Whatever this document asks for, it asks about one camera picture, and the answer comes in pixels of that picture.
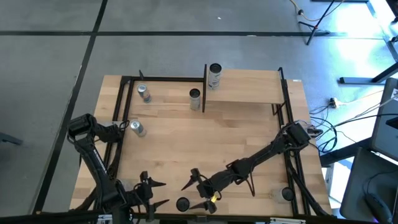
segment silver can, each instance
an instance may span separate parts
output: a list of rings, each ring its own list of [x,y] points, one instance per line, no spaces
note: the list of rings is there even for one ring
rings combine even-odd
[[[209,80],[208,80],[208,86],[212,90],[216,90],[219,85],[220,85],[220,79],[221,79],[221,65],[217,63],[213,63],[210,65],[209,69]]]
[[[147,130],[144,129],[143,125],[138,120],[132,120],[130,122],[130,127],[139,137],[144,137],[147,134]]]
[[[149,103],[151,101],[151,97],[149,94],[149,90],[145,84],[140,84],[137,86],[138,94],[144,99],[144,103]]]
[[[200,91],[196,88],[189,91],[190,107],[192,110],[200,109]]]

